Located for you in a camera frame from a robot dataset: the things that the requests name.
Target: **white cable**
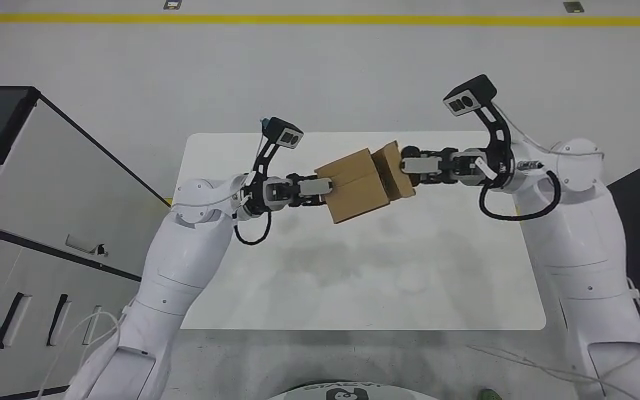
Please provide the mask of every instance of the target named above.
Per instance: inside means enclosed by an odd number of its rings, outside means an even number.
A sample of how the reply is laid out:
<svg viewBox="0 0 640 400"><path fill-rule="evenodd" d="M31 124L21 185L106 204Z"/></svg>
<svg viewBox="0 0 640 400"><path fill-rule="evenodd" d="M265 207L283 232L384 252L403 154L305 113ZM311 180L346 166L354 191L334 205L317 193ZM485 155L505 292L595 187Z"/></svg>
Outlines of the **white cable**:
<svg viewBox="0 0 640 400"><path fill-rule="evenodd" d="M562 381L572 382L572 383L589 383L589 382L596 383L597 382L597 383L600 383L602 386L610 387L610 388L612 388L612 389L614 389L614 390L626 395L627 397L629 397L632 400L640 400L638 397L636 397L633 394L627 392L626 390L620 388L619 386L613 385L613 384L611 384L611 383L609 383L609 382L607 382L605 380L602 380L602 379L594 378L594 377L591 377L591 376L588 376L588 375L579 374L579 373L576 373L576 372L570 372L570 371L564 371L564 370L557 369L557 368L546 367L546 366L537 364L537 363L527 359L526 357L523 357L523 356L518 355L516 353L512 353L510 351L506 351L506 350L503 350L503 349L500 349L500 348L497 348L497 347L474 346L474 345L466 345L466 346L468 348L470 348L471 350L475 350L475 351L478 351L480 353L484 353L484 354L487 354L487 355L490 355L490 356L493 356L493 357L501 358L503 360L510 361L510 362L513 362L513 363L516 363L516 364L520 364L520 365L524 365L524 366L527 366L527 367L537 368L537 369L541 370L542 372L546 373L547 375L550 375L550 376L552 376L552 377L554 377L556 379L562 380ZM513 356L515 358L509 358L509 357L501 356L499 354L495 354L495 353L492 353L490 351L483 350L482 347L487 348L487 349L502 351L502 352L504 352L506 354L509 354L509 355L511 355L511 356ZM582 381L580 381L578 379L575 379L575 378L573 378L573 379L572 378L563 378L561 376L558 376L557 374L571 375L571 376L574 376L576 378L582 379Z"/></svg>
<svg viewBox="0 0 640 400"><path fill-rule="evenodd" d="M65 338L64 343L62 344L62 348L60 349L60 351L56 355L56 358L51 363L51 366L49 367L49 370L47 371L47 374L45 375L44 380L42 381L42 385L40 385L40 390L38 391L38 397L36 398L36 400L41 400L42 399L42 394L44 393L44 387L47 385L47 381L49 380L49 377L51 376L51 373L53 372L54 368L58 364L58 360L60 360L60 356L62 355L62 353L64 353L64 350L67 347L67 344L69 343L69 339L71 339L71 336L73 335L73 333L80 326L82 326L82 324L84 324L89 319L95 317L96 315L106 315L109 318L111 318L111 320L114 323L114 326L116 327L116 335L118 336L118 343L120 343L120 326L118 325L118 320L116 319L116 317L113 316L113 314L111 314L109 312L106 312L106 311L98 311L98 312L95 312L95 313L93 313L91 315L88 315L85 318L83 318L82 321L78 322L78 324L76 326L74 326L73 329L71 329L71 331L69 332L69 334Z"/></svg>
<svg viewBox="0 0 640 400"><path fill-rule="evenodd" d="M80 368L82 368L82 365L84 364L84 358L87 355L87 351L89 350L89 347L93 346L95 343L98 343L100 340L104 339L105 337L107 337L107 335L109 335L111 332L113 332L114 329L116 329L118 326L122 325L122 321L124 320L124 317L127 315L126 310L128 308L131 307L131 305L133 304L133 302L136 300L135 296L131 299L131 301L129 302L129 304L127 304L123 309L122 309L122 314L120 315L120 318L118 319L118 325L114 325L111 327L111 329L109 329L108 331L106 331L105 333L103 333L102 335L100 335L98 338L92 340L91 342L89 342L84 350L82 351L82 356L80 357L80 362L78 363L78 370L76 371L76 375L78 374L78 372L80 372Z"/></svg>
<svg viewBox="0 0 640 400"><path fill-rule="evenodd" d="M536 147L538 150L540 150L543 153L556 154L556 155L559 155L559 156L593 156L593 155L600 155L600 156L602 156L604 158L604 152L602 152L602 151L592 151L592 152L588 152L588 153L565 153L565 152L562 152L562 151L549 150L546 147L544 147L541 144L539 144L538 142L536 142L535 140L533 140L533 138L531 136L529 136L526 133L524 133L520 128L518 128L518 125L514 124L513 121L511 121L511 119L509 119L509 116L507 115L507 113L505 113L504 110L502 108L500 108L500 106L498 104L493 103L493 106L495 108L497 108L498 111L500 111L500 114L502 114L502 116L509 123L509 125L511 125L513 127L513 129L515 129L518 133L520 133L520 135L522 135L522 137L524 138L524 140L526 142L529 142L529 144L532 144L534 147Z"/></svg>
<svg viewBox="0 0 640 400"><path fill-rule="evenodd" d="M253 162L258 159L258 154L260 154L260 149L262 148L262 141L264 140L264 135L260 133L260 143L258 144L258 148L256 149L256 156L253 157Z"/></svg>

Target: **yellow floor line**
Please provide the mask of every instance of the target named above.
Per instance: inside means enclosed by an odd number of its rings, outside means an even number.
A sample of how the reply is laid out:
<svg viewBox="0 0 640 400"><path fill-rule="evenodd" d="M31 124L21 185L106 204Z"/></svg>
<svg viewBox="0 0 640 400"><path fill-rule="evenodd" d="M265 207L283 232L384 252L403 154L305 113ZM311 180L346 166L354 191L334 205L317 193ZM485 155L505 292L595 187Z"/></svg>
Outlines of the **yellow floor line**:
<svg viewBox="0 0 640 400"><path fill-rule="evenodd" d="M451 25L521 27L640 27L640 17L481 15L187 15L187 14L1 14L14 24L186 25Z"/></svg>

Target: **green object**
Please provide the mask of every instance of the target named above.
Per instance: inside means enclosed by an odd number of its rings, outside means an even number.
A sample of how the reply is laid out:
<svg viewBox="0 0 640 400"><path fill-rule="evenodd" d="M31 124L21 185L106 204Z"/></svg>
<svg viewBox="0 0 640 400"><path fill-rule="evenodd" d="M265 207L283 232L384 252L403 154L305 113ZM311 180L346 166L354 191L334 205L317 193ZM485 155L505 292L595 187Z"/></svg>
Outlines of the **green object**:
<svg viewBox="0 0 640 400"><path fill-rule="evenodd" d="M502 397L495 390L482 389L478 393L478 400L502 400Z"/></svg>

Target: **black cable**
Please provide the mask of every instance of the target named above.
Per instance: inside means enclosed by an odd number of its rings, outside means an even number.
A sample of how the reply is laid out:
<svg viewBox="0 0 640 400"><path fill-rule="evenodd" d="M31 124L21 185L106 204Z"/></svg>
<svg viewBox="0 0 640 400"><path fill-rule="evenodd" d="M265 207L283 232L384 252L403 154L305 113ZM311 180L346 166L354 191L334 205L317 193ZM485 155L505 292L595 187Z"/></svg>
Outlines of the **black cable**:
<svg viewBox="0 0 640 400"><path fill-rule="evenodd" d="M238 229L238 224L236 224L233 227L234 232L236 233L236 238L238 238L238 240L240 241L240 243L242 244L246 244L247 246L255 246L257 244L260 244L262 242L264 242L264 240L267 238L267 236L269 236L269 231L271 230L271 211L267 212L267 227L264 230L264 233L262 234L262 237L260 237L260 239L250 242L248 240L245 240L242 238L242 236L240 235L240 230Z"/></svg>
<svg viewBox="0 0 640 400"><path fill-rule="evenodd" d="M558 176L551 171L547 171L547 175L549 176L549 178L551 179L551 183L553 184L553 200L551 200L551 203L549 203L549 205L543 208L542 210L535 213L527 214L527 215L494 214L491 211L487 210L487 206L485 205L487 192L489 191L489 186L491 186L491 183L488 183L484 185L480 190L480 198L478 199L478 202L480 204L480 211L482 211L482 213L487 217L497 219L500 221L528 221L528 220L544 217L545 215L553 211L553 209L556 208L558 204L560 204L560 197L562 195L562 187L560 186L560 180L558 179Z"/></svg>

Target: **black camera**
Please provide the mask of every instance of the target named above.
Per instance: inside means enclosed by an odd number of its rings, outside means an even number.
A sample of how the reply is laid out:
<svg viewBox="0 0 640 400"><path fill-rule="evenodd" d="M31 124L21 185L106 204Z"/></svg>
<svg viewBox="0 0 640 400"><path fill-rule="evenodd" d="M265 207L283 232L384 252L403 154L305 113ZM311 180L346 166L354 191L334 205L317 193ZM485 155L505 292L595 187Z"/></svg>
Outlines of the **black camera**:
<svg viewBox="0 0 640 400"><path fill-rule="evenodd" d="M304 132L297 126L278 117L262 120L262 133L276 146L284 146L289 149L295 149L304 136Z"/></svg>
<svg viewBox="0 0 640 400"><path fill-rule="evenodd" d="M486 75L479 75L453 89L444 98L453 115L460 116L491 104L498 91Z"/></svg>

